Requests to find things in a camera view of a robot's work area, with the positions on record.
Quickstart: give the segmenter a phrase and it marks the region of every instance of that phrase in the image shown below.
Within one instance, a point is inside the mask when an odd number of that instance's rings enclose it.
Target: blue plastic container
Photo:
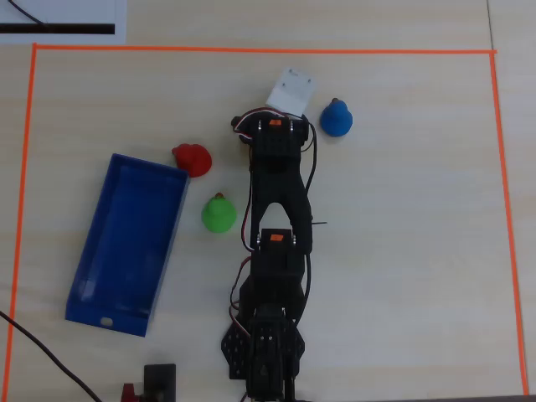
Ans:
[[[112,155],[65,319],[145,336],[187,186],[183,170]]]

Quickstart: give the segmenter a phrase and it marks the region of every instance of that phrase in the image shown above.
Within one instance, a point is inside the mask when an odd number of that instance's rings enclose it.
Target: white block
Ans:
[[[301,116],[315,87],[316,83],[311,76],[292,68],[285,69],[266,104],[278,111]]]

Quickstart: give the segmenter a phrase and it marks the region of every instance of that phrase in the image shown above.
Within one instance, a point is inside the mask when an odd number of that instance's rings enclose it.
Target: red object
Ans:
[[[186,170],[191,178],[203,176],[212,167],[212,157],[198,144],[181,144],[172,150],[177,167]]]
[[[123,384],[121,402],[139,402],[139,398],[134,394],[134,384]]]

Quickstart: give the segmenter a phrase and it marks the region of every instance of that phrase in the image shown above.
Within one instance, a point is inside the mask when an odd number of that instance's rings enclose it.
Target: black stripe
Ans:
[[[536,395],[482,396],[476,398],[407,399],[390,402],[534,402]]]
[[[0,23],[0,34],[93,34],[113,35],[113,23]]]

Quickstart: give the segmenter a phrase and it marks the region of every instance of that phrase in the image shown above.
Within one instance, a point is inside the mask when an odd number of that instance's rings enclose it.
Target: white paper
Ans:
[[[0,44],[124,44],[126,0],[15,0],[45,23],[113,23],[113,35],[0,33]],[[7,1],[0,2],[0,23],[34,23]]]

